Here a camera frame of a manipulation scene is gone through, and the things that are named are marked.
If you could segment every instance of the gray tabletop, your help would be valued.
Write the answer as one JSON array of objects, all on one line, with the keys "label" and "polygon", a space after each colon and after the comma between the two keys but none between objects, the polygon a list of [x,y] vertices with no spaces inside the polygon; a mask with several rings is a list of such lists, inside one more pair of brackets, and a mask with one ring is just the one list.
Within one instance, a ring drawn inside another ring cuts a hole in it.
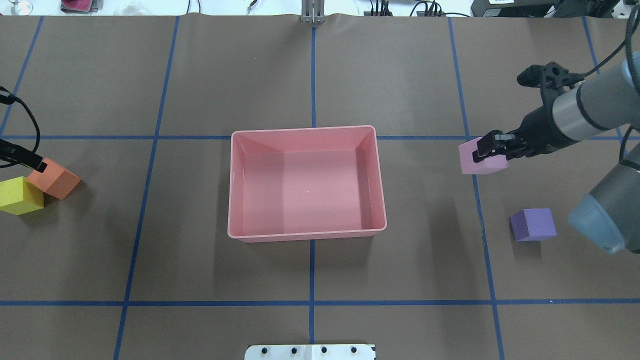
[{"label": "gray tabletop", "polygon": [[[0,19],[0,85],[38,118],[39,152],[83,179],[43,210],[0,213],[2,359],[354,342],[380,359],[640,357],[640,258],[566,223],[617,162],[619,131],[488,176],[461,175],[457,151],[540,105],[521,70],[587,71],[623,20],[299,21]],[[233,131],[357,124],[378,132],[385,231],[227,236]],[[20,108],[0,135],[34,139]],[[550,208],[558,237],[515,243],[508,217],[524,208]]]}]

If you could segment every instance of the purple cube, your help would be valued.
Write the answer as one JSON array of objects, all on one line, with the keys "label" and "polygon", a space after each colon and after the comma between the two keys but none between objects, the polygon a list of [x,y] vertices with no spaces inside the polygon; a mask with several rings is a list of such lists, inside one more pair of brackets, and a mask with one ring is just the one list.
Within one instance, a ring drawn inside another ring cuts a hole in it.
[{"label": "purple cube", "polygon": [[551,209],[524,209],[510,219],[516,241],[541,241],[558,235]]}]

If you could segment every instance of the white surface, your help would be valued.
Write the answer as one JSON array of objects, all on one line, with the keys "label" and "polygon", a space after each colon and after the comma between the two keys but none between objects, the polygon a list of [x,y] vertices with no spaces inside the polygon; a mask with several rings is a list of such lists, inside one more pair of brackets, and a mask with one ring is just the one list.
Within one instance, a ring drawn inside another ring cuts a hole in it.
[{"label": "white surface", "polygon": [[[371,348],[375,345],[365,344],[341,344],[341,345],[254,345],[246,349],[244,360],[375,360],[376,352]],[[297,353],[292,354],[291,349],[296,348]]]},{"label": "white surface", "polygon": [[[30,0],[33,4],[31,15],[67,15],[60,10],[60,0]],[[471,3],[473,0],[443,0],[438,3],[442,5],[444,12],[459,12],[467,15],[471,14]],[[136,5],[141,4],[149,15],[182,15],[187,12],[188,0],[104,0],[102,9],[89,16],[122,14],[123,9],[132,5],[129,10],[135,10]],[[200,0],[202,13],[208,15],[246,15],[246,8],[251,0]],[[300,14],[302,9],[301,0],[258,0],[251,10],[251,15],[280,15],[285,13]],[[11,15],[13,5],[7,0],[0,0],[0,13]],[[394,16],[408,16],[415,6],[414,0],[390,0],[389,9]],[[418,6],[417,10],[422,11],[424,5]],[[325,0],[324,13],[345,13],[348,15],[362,15],[371,9],[369,0]],[[191,0],[189,12],[198,12],[198,1]]]}]

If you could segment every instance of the orange cube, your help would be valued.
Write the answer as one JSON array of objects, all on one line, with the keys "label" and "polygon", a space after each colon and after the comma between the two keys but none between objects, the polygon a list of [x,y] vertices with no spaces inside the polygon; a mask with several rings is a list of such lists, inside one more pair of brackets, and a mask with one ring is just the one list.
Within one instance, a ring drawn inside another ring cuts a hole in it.
[{"label": "orange cube", "polygon": [[49,158],[43,162],[47,164],[44,172],[34,170],[27,179],[43,192],[64,199],[78,185],[80,178]]}]

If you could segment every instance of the cube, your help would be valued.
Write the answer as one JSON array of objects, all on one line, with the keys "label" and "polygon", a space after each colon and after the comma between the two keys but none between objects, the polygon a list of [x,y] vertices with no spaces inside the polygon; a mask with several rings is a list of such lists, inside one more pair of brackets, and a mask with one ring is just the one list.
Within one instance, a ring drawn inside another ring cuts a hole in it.
[{"label": "cube", "polygon": [[524,209],[510,219],[516,241],[541,241],[557,236],[551,209]]},{"label": "cube", "polygon": [[9,214],[22,215],[44,208],[44,195],[26,177],[0,183],[0,210]]},{"label": "cube", "polygon": [[64,199],[78,185],[80,178],[49,158],[43,162],[47,164],[47,168],[44,172],[32,171],[29,181],[43,192],[60,200]]},{"label": "cube", "polygon": [[460,167],[465,175],[486,175],[509,167],[505,155],[496,155],[474,163],[473,152],[478,150],[476,143],[482,138],[475,138],[458,146]]}]

